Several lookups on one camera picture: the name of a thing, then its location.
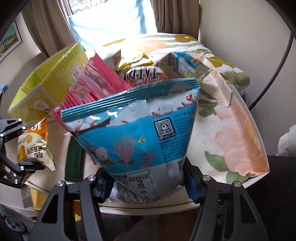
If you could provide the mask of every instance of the window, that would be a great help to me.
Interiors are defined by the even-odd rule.
[[[150,0],[63,0],[76,40],[86,50],[157,33]]]
[[[103,4],[108,2],[108,0],[64,0],[67,2],[68,9],[70,10],[68,12],[68,15],[72,15],[78,12],[81,12],[83,10],[98,6],[99,4]]]

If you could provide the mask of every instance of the pink snack packet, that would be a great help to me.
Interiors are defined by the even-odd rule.
[[[94,81],[91,77],[85,73],[81,73],[78,78],[94,95],[97,99],[105,98],[109,93],[105,90],[104,86],[100,82]]]
[[[117,94],[119,92],[128,90],[131,86],[119,77],[96,53],[85,67],[85,73],[90,75],[101,76],[107,80],[110,85],[104,85],[109,95]]]
[[[62,111],[61,106],[55,107],[54,111],[51,112],[51,117],[54,118],[56,120],[56,122],[58,122],[66,131],[69,131],[68,128],[65,126],[65,124],[62,121],[61,111]]]

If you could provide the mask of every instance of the white fabric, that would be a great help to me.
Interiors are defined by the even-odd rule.
[[[296,157],[296,125],[279,139],[278,156]]]

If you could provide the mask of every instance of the gold foil snack bag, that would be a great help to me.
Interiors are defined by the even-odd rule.
[[[47,148],[48,123],[46,118],[26,130],[17,139],[17,160],[27,161],[35,158],[45,167],[56,169],[51,153]]]

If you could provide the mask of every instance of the picture frame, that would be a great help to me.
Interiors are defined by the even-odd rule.
[[[17,23],[14,21],[0,41],[0,62],[21,43],[22,38],[17,28]]]

